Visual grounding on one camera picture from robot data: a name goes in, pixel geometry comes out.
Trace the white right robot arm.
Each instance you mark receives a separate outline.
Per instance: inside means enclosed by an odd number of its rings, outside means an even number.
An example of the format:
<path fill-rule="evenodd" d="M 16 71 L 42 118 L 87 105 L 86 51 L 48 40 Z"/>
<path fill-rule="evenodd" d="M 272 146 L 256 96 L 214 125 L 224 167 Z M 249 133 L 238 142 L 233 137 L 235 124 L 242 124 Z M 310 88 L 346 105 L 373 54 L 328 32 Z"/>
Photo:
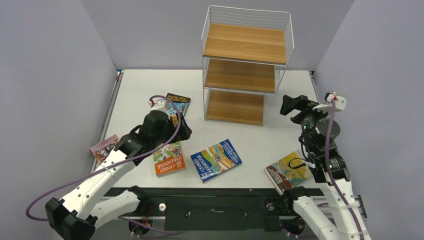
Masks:
<path fill-rule="evenodd" d="M 335 143 L 341 132 L 335 115 L 345 109 L 347 101 L 334 92 L 328 92 L 324 99 L 326 103 L 319 104 L 305 95 L 284 95 L 280 114 L 299 111 L 290 120 L 301 127 L 299 142 L 306 151 L 305 164 L 325 197 L 332 219 L 320 210 L 303 186 L 286 190 L 282 207 L 289 214 L 298 214 L 320 240 L 369 240 L 371 236 L 360 212 L 361 205 L 355 199 L 348 167 Z"/>

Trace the blue 91-storey treehouse book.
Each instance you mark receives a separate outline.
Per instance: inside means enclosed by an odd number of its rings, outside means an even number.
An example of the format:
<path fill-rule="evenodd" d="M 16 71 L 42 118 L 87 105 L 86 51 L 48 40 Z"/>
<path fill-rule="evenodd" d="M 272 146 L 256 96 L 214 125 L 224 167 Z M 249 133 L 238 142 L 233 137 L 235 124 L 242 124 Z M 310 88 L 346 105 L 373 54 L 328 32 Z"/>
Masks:
<path fill-rule="evenodd" d="M 240 155 L 229 139 L 194 153 L 190 158 L 202 183 L 243 164 Z"/>

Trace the yellow Brideshead Revisited book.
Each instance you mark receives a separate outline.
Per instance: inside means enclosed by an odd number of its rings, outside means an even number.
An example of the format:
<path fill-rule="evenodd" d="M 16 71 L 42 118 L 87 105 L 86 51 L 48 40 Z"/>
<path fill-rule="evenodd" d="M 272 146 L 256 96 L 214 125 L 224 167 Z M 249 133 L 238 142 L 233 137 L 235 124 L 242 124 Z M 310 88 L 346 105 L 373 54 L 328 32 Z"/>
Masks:
<path fill-rule="evenodd" d="M 313 177 L 300 149 L 264 168 L 264 174 L 281 196 Z"/>

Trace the white wire wooden shelf rack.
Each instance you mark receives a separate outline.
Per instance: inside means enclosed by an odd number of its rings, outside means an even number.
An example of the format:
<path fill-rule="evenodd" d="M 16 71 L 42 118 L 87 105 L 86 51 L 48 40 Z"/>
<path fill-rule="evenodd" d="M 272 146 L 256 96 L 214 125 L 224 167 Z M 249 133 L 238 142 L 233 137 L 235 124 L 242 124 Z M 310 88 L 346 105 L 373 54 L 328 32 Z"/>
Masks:
<path fill-rule="evenodd" d="M 295 48 L 291 14 L 210 5 L 201 42 L 204 119 L 262 126 Z"/>

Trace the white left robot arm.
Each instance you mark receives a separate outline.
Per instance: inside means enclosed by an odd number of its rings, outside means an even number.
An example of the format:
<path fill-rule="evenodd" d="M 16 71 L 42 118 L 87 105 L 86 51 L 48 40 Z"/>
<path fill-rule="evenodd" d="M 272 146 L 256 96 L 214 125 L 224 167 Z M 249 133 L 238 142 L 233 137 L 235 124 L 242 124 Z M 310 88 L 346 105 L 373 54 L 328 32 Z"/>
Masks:
<path fill-rule="evenodd" d="M 101 198 L 125 174 L 168 143 L 190 138 L 191 129 L 182 115 L 173 124 L 167 112 L 152 110 L 143 124 L 124 135 L 109 153 L 98 174 L 80 183 L 60 199 L 51 198 L 45 205 L 49 225 L 64 240 L 88 240 L 102 225 L 134 212 L 143 215 L 149 209 L 148 195 L 138 186 L 126 188 L 105 201 Z"/>

